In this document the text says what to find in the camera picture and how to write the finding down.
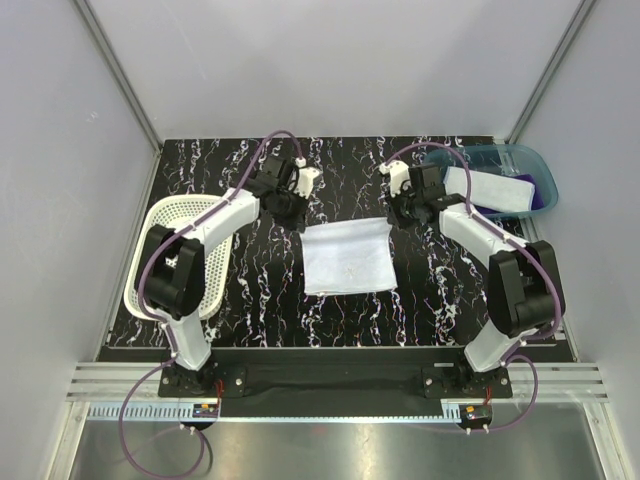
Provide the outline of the light blue towel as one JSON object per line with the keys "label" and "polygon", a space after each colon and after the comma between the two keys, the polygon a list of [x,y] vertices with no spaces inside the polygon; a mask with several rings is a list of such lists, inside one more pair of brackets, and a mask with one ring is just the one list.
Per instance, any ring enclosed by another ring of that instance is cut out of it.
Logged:
{"label": "light blue towel", "polygon": [[[470,171],[471,203],[498,212],[528,211],[533,204],[535,185],[514,177]],[[448,194],[467,193],[467,175],[463,168],[449,167],[444,174]]]}

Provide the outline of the pale lavender towel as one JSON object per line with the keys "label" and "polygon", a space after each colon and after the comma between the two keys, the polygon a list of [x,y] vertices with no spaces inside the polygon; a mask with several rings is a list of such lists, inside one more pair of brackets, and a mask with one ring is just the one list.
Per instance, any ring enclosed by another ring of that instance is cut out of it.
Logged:
{"label": "pale lavender towel", "polygon": [[326,223],[300,234],[304,293],[357,295],[397,287],[384,217]]}

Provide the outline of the purple towel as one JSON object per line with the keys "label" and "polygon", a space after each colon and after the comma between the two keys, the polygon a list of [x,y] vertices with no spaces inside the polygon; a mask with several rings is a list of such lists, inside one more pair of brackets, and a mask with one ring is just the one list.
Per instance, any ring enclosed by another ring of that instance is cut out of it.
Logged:
{"label": "purple towel", "polygon": [[529,178],[472,173],[471,202],[501,213],[527,212],[541,205],[536,185]]}

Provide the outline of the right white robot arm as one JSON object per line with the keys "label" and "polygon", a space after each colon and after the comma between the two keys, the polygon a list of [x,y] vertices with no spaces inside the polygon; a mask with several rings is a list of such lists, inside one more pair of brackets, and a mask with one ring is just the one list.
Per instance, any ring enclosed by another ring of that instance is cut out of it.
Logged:
{"label": "right white robot arm", "polygon": [[488,387],[489,371],[504,365],[519,345],[547,338],[560,326],[566,305],[555,251],[546,241],[511,235],[462,195],[448,194],[436,165],[410,167],[395,160],[381,164],[379,172],[387,183],[391,224],[429,225],[488,271],[489,319],[464,348],[466,364],[453,374],[460,393],[476,396]]}

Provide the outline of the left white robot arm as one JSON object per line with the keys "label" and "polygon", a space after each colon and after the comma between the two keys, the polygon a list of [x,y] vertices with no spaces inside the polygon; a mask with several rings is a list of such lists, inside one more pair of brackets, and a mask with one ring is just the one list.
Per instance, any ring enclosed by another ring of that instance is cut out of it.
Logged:
{"label": "left white robot arm", "polygon": [[303,232],[320,175],[303,157],[268,157],[199,215],[173,228],[154,224],[141,236],[138,260],[130,270],[139,309],[162,326],[170,359],[184,368],[181,384],[193,395],[208,394],[216,382],[216,372],[206,365],[211,347],[199,314],[207,286],[207,258],[262,213],[286,230]]}

